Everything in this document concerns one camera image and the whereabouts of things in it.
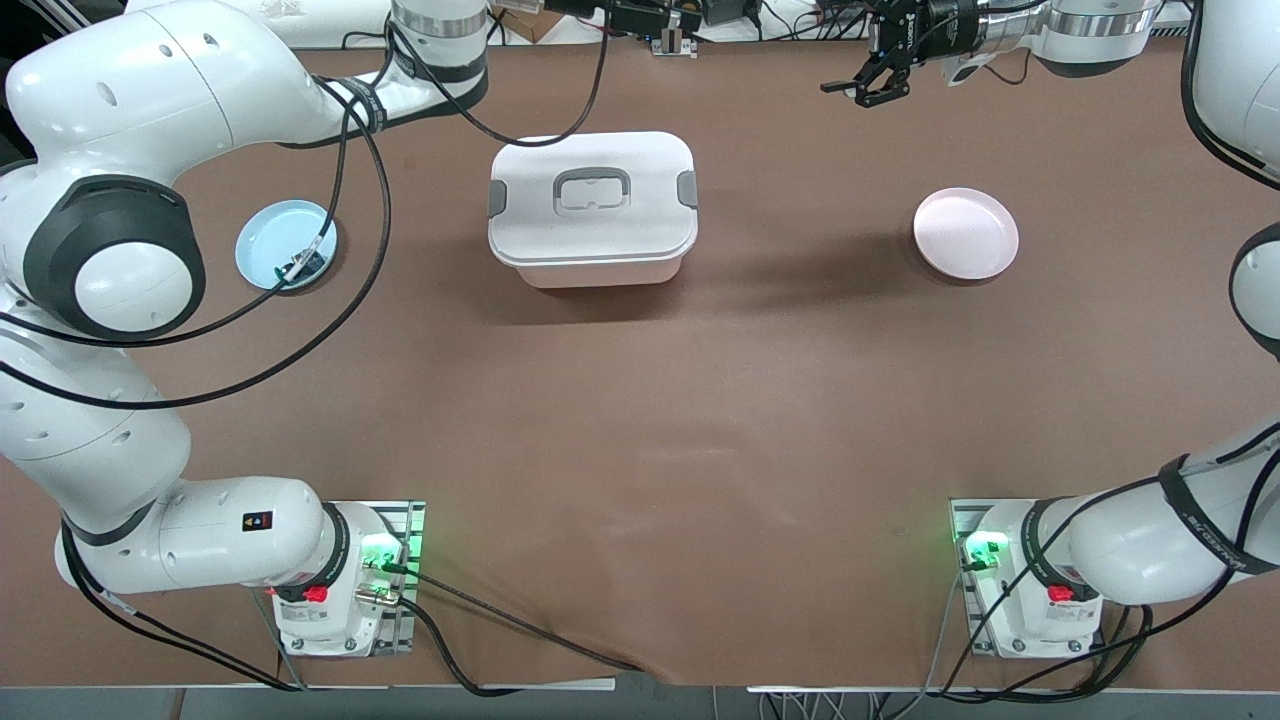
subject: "light blue plate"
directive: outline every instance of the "light blue plate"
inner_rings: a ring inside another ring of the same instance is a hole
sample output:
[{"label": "light blue plate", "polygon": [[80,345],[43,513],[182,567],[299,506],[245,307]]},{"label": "light blue plate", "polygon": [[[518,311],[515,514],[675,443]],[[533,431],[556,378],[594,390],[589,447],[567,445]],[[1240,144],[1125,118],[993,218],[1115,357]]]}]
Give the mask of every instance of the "light blue plate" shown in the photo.
[{"label": "light blue plate", "polygon": [[[236,240],[236,266],[248,282],[262,290],[271,290],[280,282],[275,269],[284,268],[294,255],[306,250],[320,232],[321,224],[324,208],[308,200],[284,200],[268,205],[241,229],[239,238]],[[316,249],[324,265],[308,277],[294,279],[285,290],[297,290],[315,282],[333,264],[337,251],[338,224],[329,223],[329,229]]]}]

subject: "white container lid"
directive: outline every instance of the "white container lid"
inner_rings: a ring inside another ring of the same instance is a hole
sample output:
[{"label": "white container lid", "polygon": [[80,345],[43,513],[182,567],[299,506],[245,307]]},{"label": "white container lid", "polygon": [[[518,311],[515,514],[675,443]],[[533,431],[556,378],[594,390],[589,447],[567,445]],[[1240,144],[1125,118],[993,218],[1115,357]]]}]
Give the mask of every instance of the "white container lid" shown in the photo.
[{"label": "white container lid", "polygon": [[508,265],[664,260],[696,233],[694,155],[673,135],[575,135],[494,158],[489,246]]}]

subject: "brown tabletop surface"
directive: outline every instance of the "brown tabletop surface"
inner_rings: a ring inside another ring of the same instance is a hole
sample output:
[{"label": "brown tabletop surface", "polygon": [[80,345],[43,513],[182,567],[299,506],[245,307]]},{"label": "brown tabletop surface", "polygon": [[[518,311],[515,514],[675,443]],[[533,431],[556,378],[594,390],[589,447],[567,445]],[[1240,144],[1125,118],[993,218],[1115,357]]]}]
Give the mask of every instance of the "brown tabletop surface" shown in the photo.
[{"label": "brown tabletop surface", "polygon": [[[854,72],[860,45],[704,46],[686,60],[614,41],[584,129],[669,131],[698,168],[698,242],[652,287],[526,286],[485,236],[498,143],[458,118],[393,128],[379,136],[394,223],[378,286],[284,375],[183,410],[186,477],[424,498],[429,571],[664,682],[918,685],[955,573],[947,498],[1108,488],[1280,402],[1276,363],[1226,297],[1234,254],[1280,206],[1196,143],[1180,45],[1152,45],[1096,79],[1032,63],[1021,87],[979,73],[947,90],[925,68],[910,97],[865,110],[818,92]],[[594,54],[494,50],[476,113],[507,133],[558,132]],[[305,60],[339,74],[379,58]],[[1019,60],[997,65],[1016,74]],[[278,200],[324,202],[334,155],[257,146],[179,181],[210,273],[197,322],[253,296],[233,264],[241,225]],[[1018,220],[1021,251],[995,282],[947,286],[906,250],[916,204],[948,186],[987,191]],[[353,141],[337,272],[140,363],[177,397],[282,357],[358,287],[380,211]],[[0,683],[236,682],[99,618],[55,574],[55,505],[9,464],[0,480]],[[1280,691],[1277,582],[1233,587],[1152,639],[1123,684]],[[274,667],[243,588],[137,605]],[[608,674],[428,607],[480,682]],[[952,618],[946,666],[964,634]],[[417,635],[410,657],[303,674],[447,682]],[[1029,669],[979,660],[963,682]]]}]

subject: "cardboard box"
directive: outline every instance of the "cardboard box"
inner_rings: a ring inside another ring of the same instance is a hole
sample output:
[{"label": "cardboard box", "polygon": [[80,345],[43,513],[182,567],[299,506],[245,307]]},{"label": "cardboard box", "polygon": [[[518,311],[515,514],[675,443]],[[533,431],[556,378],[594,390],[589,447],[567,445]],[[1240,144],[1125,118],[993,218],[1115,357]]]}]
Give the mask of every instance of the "cardboard box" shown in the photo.
[{"label": "cardboard box", "polygon": [[530,42],[541,40],[564,17],[547,10],[535,14],[506,8],[495,9],[494,14],[502,18],[503,27]]}]

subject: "red button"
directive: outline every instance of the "red button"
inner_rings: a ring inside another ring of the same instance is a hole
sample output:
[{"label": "red button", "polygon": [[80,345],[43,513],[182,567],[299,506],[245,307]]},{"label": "red button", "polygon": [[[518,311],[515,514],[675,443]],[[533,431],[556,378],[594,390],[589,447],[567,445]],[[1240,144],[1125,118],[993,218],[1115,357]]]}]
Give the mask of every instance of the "red button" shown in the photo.
[{"label": "red button", "polygon": [[1070,602],[1075,600],[1075,593],[1066,585],[1050,585],[1048,600],[1050,602]]}]

